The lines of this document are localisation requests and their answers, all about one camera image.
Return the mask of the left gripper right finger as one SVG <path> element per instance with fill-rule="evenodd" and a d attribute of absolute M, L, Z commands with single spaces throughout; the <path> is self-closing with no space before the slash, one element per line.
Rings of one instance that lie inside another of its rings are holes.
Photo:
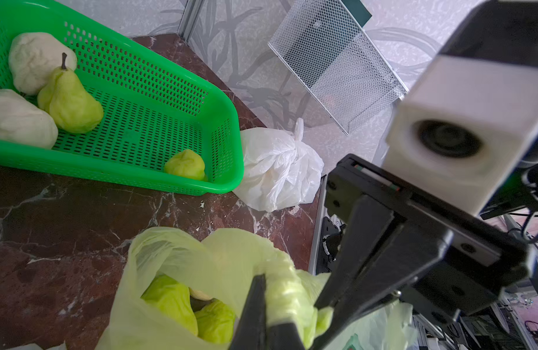
<path fill-rule="evenodd" d="M 297 327 L 293 322 L 267 328 L 267 349 L 305 350 Z"/>

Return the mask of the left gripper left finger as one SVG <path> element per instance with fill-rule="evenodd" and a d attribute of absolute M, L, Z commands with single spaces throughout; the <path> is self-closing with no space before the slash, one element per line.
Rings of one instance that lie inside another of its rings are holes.
<path fill-rule="evenodd" d="M 266 349 L 266 281 L 264 275 L 252 279 L 241 318 L 229 350 Z"/>

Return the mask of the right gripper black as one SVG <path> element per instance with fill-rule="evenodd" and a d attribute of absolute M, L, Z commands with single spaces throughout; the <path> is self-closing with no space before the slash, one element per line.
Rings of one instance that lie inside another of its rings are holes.
<path fill-rule="evenodd" d="M 438 325 L 479 312 L 532 274 L 532 248 L 360 157 L 329 173 L 324 202 L 346 227 L 316 307 L 334 313 L 313 349 L 400 293 Z"/>

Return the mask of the green avocado plastic bag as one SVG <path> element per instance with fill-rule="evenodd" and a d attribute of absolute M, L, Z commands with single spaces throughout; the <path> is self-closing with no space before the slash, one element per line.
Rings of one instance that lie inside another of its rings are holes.
<path fill-rule="evenodd" d="M 331 325 L 333 310 L 315 303 L 328 280 L 295 268 L 286 252 L 248 231 L 222 228 L 202 241 L 171 227 L 153 227 L 137 235 L 116 292 L 110 322 L 99 349 L 227 349 L 213 344 L 149 306 L 140 297 L 161 275 L 189 288 L 191 307 L 198 312 L 214 299 L 241 318 L 252 279 L 267 278 L 267 323 L 293 322 L 308 349 Z"/>

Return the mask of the white printed plastic bag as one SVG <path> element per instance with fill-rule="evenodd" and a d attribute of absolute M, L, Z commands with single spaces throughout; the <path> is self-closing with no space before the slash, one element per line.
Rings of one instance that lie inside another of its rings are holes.
<path fill-rule="evenodd" d="M 244 175 L 234 194 L 248 207 L 272 212 L 314 201 L 324 161 L 302 141 L 304 120 L 292 132 L 272 128 L 241 131 Z"/>

